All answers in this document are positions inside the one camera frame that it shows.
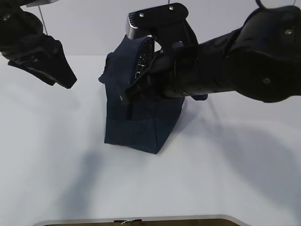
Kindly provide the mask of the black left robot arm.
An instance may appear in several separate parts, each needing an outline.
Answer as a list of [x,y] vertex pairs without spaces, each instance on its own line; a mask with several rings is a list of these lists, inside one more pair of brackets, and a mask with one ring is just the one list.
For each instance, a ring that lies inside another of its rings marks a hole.
[[77,78],[62,43],[44,33],[42,21],[22,10],[29,0],[0,2],[0,52],[8,65],[26,71],[44,83],[70,89]]

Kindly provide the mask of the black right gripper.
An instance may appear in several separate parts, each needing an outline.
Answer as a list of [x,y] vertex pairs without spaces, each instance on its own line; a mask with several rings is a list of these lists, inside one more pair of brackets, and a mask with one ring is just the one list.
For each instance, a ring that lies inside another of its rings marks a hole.
[[173,46],[157,54],[147,71],[135,78],[119,96],[125,104],[155,99],[199,98],[199,45]]

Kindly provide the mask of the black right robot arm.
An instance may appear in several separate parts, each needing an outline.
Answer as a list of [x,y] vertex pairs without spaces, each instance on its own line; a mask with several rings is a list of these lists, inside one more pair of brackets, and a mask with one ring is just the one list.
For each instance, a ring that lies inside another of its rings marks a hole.
[[198,43],[187,8],[173,3],[128,15],[128,38],[150,35],[160,52],[141,53],[146,66],[120,95],[124,102],[236,91],[265,103],[301,93],[301,10],[259,7],[243,26]]

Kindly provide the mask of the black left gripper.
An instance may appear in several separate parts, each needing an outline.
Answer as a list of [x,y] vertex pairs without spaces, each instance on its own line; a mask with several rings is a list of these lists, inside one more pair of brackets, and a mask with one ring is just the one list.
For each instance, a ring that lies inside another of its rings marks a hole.
[[[77,78],[70,68],[60,41],[52,36],[40,34],[0,35],[0,53],[11,67],[30,73],[37,79],[53,86],[55,83],[70,89]],[[31,68],[42,68],[43,72]]]

